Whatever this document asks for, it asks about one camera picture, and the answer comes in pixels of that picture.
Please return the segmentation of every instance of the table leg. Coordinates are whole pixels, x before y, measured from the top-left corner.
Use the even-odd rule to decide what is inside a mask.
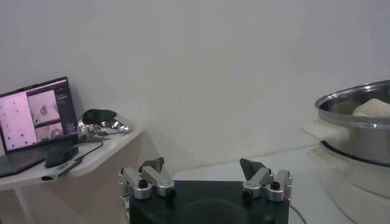
[[[31,211],[27,204],[26,198],[24,197],[23,190],[21,188],[14,189],[16,196],[18,197],[20,206],[22,207],[22,211],[24,214],[24,218],[26,219],[27,224],[34,224],[34,220],[31,215]]]

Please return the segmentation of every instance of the laptop screen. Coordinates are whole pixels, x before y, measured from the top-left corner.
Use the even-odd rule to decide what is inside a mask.
[[[67,78],[5,95],[0,97],[0,126],[6,151],[77,135]]]

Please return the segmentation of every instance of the white table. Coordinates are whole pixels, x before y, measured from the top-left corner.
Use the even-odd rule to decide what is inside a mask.
[[[273,172],[285,169],[292,173],[292,205],[300,211],[307,223],[353,223],[338,209],[322,185],[321,172],[307,155],[313,148],[275,153],[251,160],[261,161]],[[239,161],[181,171],[173,179],[245,181]],[[301,223],[298,222],[298,216],[295,215],[294,219],[296,221],[290,219],[290,223]]]
[[[91,172],[92,170],[99,167],[104,161],[109,159],[112,155],[120,151],[125,145],[127,145],[130,141],[135,139],[143,131],[144,131],[143,127],[137,127],[134,128],[132,132],[130,132],[127,135],[110,136],[109,140],[104,141],[104,145],[101,148],[90,153],[88,156],[86,156],[83,159],[81,164],[73,168],[73,170],[70,170],[65,175],[71,177],[79,177]],[[100,143],[88,143],[88,144],[80,145],[79,152],[75,156],[75,158],[77,158],[80,155],[83,155],[86,152],[89,152],[99,144]],[[25,215],[25,218],[27,222],[29,222],[30,224],[33,224],[34,221],[32,219],[30,210],[27,206],[26,198],[23,194],[22,187],[48,182],[48,181],[43,181],[41,178],[45,175],[49,175],[50,173],[52,173],[52,171],[55,168],[56,167],[47,169],[44,167],[44,162],[42,162],[17,175],[0,178],[0,191],[4,191],[8,189],[13,189],[15,191],[16,196],[18,197],[18,200],[22,207],[23,213]]]

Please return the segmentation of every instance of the white wall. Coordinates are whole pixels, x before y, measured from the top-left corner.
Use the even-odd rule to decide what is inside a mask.
[[[388,79],[385,0],[0,1],[0,92],[61,75],[146,127],[170,171],[313,143],[331,91]]]

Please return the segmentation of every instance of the black cable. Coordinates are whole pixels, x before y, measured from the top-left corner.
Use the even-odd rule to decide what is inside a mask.
[[[94,149],[91,149],[90,151],[84,153],[83,155],[80,155],[79,157],[77,157],[75,160],[82,160],[84,157],[86,157],[88,154],[90,154],[91,152],[99,149],[100,147],[102,147],[104,145],[104,142],[103,141],[85,141],[85,142],[80,142],[81,143],[93,143],[93,142],[97,142],[97,143],[100,143],[100,145],[98,145],[97,147],[95,147]]]
[[[304,219],[303,215],[298,211],[298,209],[296,209],[293,205],[290,205],[290,207],[292,208],[292,210],[294,210],[299,215],[299,217],[302,219],[303,223],[307,224],[306,220]]]

